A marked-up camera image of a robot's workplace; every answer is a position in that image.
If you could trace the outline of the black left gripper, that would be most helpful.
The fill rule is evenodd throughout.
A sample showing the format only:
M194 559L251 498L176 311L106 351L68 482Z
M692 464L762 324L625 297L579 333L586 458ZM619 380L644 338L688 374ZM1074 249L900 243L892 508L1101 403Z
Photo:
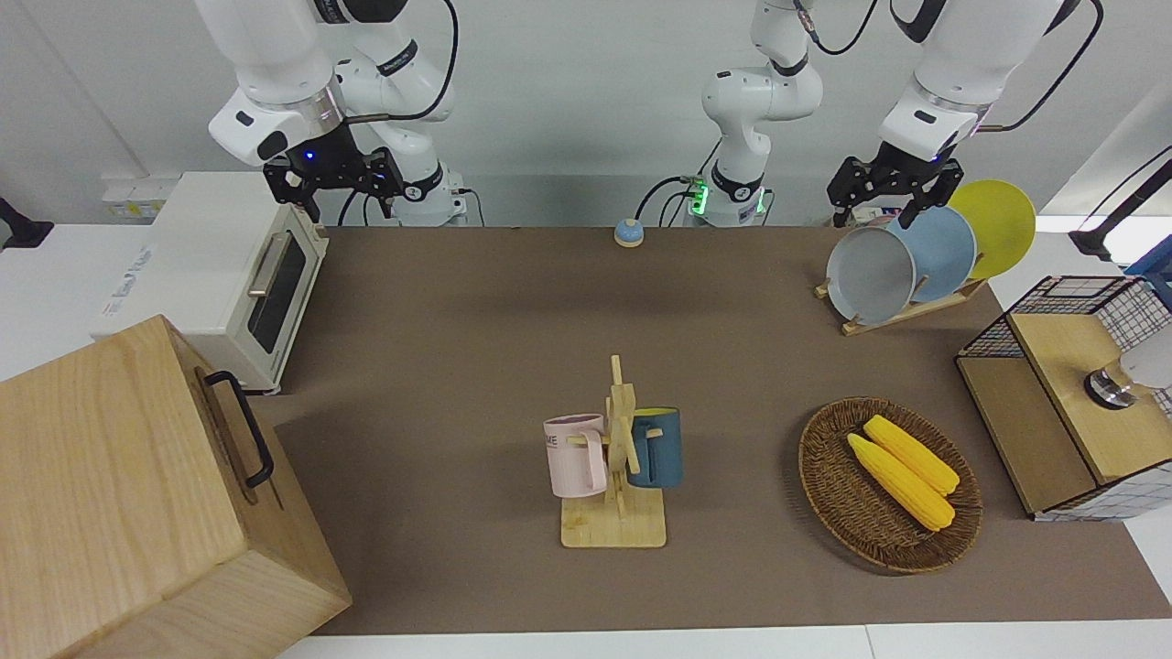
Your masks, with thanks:
M832 226L845 227L853 210L873 199L874 193L912 192L900 213L901 229L909 229L924 211L949 204L965 176L963 167L950 161L954 150L955 147L945 147L924 161L883 142L871 161L845 158L826 186L833 208ZM917 188L912 191L913 183Z

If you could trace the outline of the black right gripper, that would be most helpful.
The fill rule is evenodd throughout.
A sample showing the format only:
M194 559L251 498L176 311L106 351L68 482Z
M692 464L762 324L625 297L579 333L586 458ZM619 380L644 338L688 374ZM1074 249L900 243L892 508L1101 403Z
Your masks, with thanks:
M406 195L406 179L389 147L363 152L348 124L289 147L264 164L264 176L277 203L301 209L311 222L320 222L316 190L364 191L384 220L394 219L394 199Z

